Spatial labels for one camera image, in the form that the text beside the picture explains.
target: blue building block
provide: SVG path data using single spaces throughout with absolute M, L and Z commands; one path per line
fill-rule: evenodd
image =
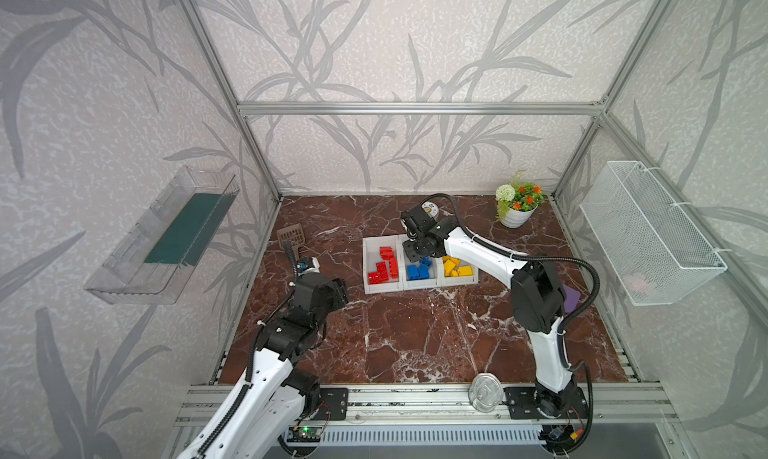
M 418 280 L 418 268 L 415 265 L 409 265 L 406 272 L 408 273 L 408 281 Z

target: white wire mesh basket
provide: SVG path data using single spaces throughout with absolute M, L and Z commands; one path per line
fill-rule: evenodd
M 635 305 L 672 304 L 727 269 L 642 162 L 609 161 L 581 210 Z

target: black cable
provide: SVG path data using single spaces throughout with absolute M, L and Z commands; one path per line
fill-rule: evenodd
M 293 255 L 293 244 L 289 239 L 283 241 L 283 251 L 285 251 L 288 262 L 293 269 L 293 284 L 295 284 L 299 281 L 299 265 L 296 263 L 297 257 Z
M 587 438 L 587 435 L 589 435 L 590 429 L 592 428 L 592 411 L 594 408 L 592 407 L 593 406 L 592 405 L 592 400 L 593 400 L 592 399 L 593 397 L 592 396 L 592 377 L 590 374 L 589 366 L 584 361 L 579 361 L 575 366 L 572 366 L 571 363 L 568 362 L 568 358 L 565 357 L 564 332 L 565 332 L 565 326 L 568 325 L 569 322 L 571 322 L 574 318 L 576 318 L 582 312 L 587 310 L 587 308 L 589 308 L 589 306 L 591 306 L 594 300 L 597 298 L 598 292 L 600 291 L 600 276 L 598 275 L 598 271 L 595 270 L 595 268 L 589 262 L 584 261 L 583 259 L 575 258 L 575 257 L 550 256 L 550 255 L 520 255 L 520 254 L 515 254 L 512 251 L 509 251 L 507 249 L 502 249 L 501 247 L 497 247 L 495 244 L 490 243 L 481 237 L 478 237 L 475 233 L 469 230 L 469 228 L 467 228 L 466 225 L 464 225 L 464 220 L 462 219 L 462 216 L 458 211 L 456 200 L 452 195 L 442 194 L 442 193 L 432 194 L 427 198 L 423 199 L 421 204 L 424 204 L 424 202 L 427 202 L 429 199 L 435 198 L 435 197 L 446 198 L 451 203 L 451 207 L 453 208 L 453 214 L 456 216 L 456 222 L 458 223 L 458 226 L 474 243 L 478 243 L 481 246 L 485 247 L 486 249 L 492 250 L 494 253 L 504 255 L 515 261 L 572 262 L 574 264 L 580 265 L 584 269 L 587 269 L 587 272 L 589 272 L 590 276 L 592 277 L 592 290 L 590 291 L 589 296 L 576 309 L 572 310 L 570 314 L 566 315 L 563 318 L 563 320 L 560 322 L 560 325 L 558 326 L 558 336 L 559 336 L 558 354 L 560 356 L 560 362 L 562 366 L 570 372 L 575 372 L 578 368 L 581 368 L 581 366 L 584 366 L 584 372 L 587 375 L 587 389 L 589 393 L 589 409 L 588 409 L 588 415 L 587 415 L 587 424 L 584 426 L 584 432 L 581 434 L 581 440 L 576 442 L 576 444 L 571 449 L 564 451 L 566 454 L 570 453 L 571 451 L 579 447 Z
M 299 280 L 299 268 L 296 265 L 296 259 L 293 257 L 293 249 L 290 245 L 290 241 L 285 241 L 283 245 L 287 245 L 286 255 L 288 256 L 288 261 L 291 263 L 291 267 L 293 268 L 293 284 L 295 284 Z M 293 297 L 293 292 L 295 290 L 295 287 L 292 287 L 286 298 L 283 299 L 283 301 L 280 302 L 272 310 L 272 312 L 270 312 L 270 314 L 266 317 L 266 320 L 262 321 L 256 328 L 256 332 L 254 332 L 254 337 L 250 339 L 250 346 L 248 348 L 248 360 L 246 362 L 244 378 L 245 384 L 243 384 L 243 387 L 241 387 L 240 392 L 237 394 L 237 397 L 235 397 L 235 400 L 232 402 L 230 408 L 226 410 L 226 414 L 221 418 L 219 424 L 216 425 L 216 427 L 208 435 L 208 438 L 205 440 L 205 442 L 200 446 L 199 449 L 197 449 L 197 457 L 205 457 L 205 452 L 208 450 L 208 447 L 210 447 L 216 441 L 216 438 L 219 436 L 219 434 L 221 434 L 226 425 L 229 424 L 230 419 L 232 419 L 232 416 L 234 416 L 235 412 L 237 412 L 237 408 L 240 407 L 240 404 L 243 403 L 243 399 L 245 398 L 246 394 L 248 394 L 248 390 L 251 386 L 251 378 L 254 377 L 254 355 L 256 353 L 256 342 L 261 335 L 261 331 L 264 330 L 264 324 L 271 321 L 275 315 L 283 308 L 283 306 L 288 303 L 288 301 Z
M 327 335 L 328 335 L 328 323 L 325 322 L 325 323 L 322 324 L 322 337 L 320 338 L 320 340 L 317 343 L 315 343 L 315 345 L 313 345 L 310 348 L 310 350 L 312 351 L 314 349 L 319 348 L 322 345 L 322 342 L 326 339 Z
M 283 451 L 285 451 L 286 454 L 288 454 L 291 457 L 307 457 L 308 455 L 312 454 L 315 451 L 315 449 L 317 449 L 317 446 L 314 446 L 312 447 L 312 451 L 306 454 L 300 454 L 297 448 L 291 449 L 290 447 L 288 447 L 285 440 L 283 439 L 283 435 L 277 436 L 277 442 L 280 444 L 280 447 L 283 448 Z

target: transparent acrylic shelf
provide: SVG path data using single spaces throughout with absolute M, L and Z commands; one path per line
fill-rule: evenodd
M 635 305 L 671 304 L 727 269 L 642 162 L 609 161 L 581 210 Z
M 110 304 L 173 304 L 240 187 L 228 172 L 182 167 L 85 290 Z

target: clear plastic container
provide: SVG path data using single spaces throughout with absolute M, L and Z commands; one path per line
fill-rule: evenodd
M 492 412 L 503 398 L 502 383 L 489 372 L 478 374 L 469 386 L 469 403 L 480 412 Z
M 240 187 L 228 172 L 182 167 L 85 290 L 110 304 L 173 304 Z

